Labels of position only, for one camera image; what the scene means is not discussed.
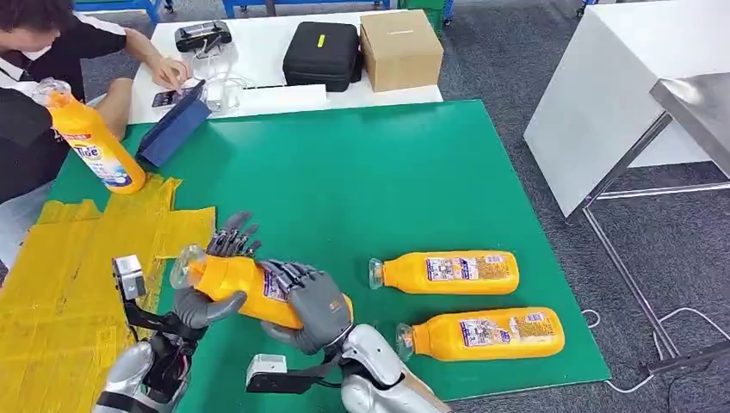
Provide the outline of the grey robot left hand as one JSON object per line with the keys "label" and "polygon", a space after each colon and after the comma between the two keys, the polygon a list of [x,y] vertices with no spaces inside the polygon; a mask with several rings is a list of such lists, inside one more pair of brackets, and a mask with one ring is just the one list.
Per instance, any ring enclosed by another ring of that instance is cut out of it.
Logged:
{"label": "grey robot left hand", "polygon": [[191,329],[203,329],[223,318],[239,313],[248,299],[245,289],[226,289],[217,298],[199,288],[211,273],[219,281],[227,272],[228,262],[235,257],[251,258],[259,248],[251,241],[257,225],[245,226],[249,212],[237,212],[226,219],[202,248],[191,244],[176,259],[170,284],[176,289],[173,312]]}

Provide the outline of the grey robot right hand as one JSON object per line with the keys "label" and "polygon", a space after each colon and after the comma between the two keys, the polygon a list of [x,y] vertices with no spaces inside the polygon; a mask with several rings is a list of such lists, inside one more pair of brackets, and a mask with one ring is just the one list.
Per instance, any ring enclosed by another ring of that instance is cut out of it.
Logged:
{"label": "grey robot right hand", "polygon": [[297,318],[299,329],[262,321],[263,331],[271,338],[316,354],[331,346],[353,324],[352,311],[335,281],[325,271],[299,262],[260,261],[259,266],[284,291]]}

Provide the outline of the person's left hand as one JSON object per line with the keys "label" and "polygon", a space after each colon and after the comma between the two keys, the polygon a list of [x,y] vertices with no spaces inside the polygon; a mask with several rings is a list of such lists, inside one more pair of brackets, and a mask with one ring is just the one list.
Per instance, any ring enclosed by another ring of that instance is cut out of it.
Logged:
{"label": "person's left hand", "polygon": [[179,90],[190,78],[189,66],[168,57],[155,58],[151,63],[152,81],[168,90]]}

